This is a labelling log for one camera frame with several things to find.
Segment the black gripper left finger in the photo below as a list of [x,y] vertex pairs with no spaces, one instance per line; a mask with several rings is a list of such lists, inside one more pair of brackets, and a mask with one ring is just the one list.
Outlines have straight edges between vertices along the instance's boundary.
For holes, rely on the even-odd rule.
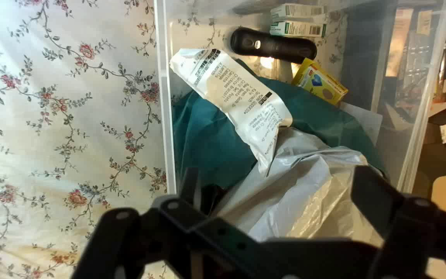
[[138,217],[132,207],[107,210],[100,218],[72,279],[140,279],[144,268],[126,251]]

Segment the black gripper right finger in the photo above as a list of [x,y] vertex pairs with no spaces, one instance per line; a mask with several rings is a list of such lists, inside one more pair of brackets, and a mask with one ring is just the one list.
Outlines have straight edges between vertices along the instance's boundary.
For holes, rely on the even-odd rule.
[[371,165],[355,169],[352,201],[383,237],[371,279],[429,279],[431,257],[446,263],[446,210],[434,201],[398,192]]

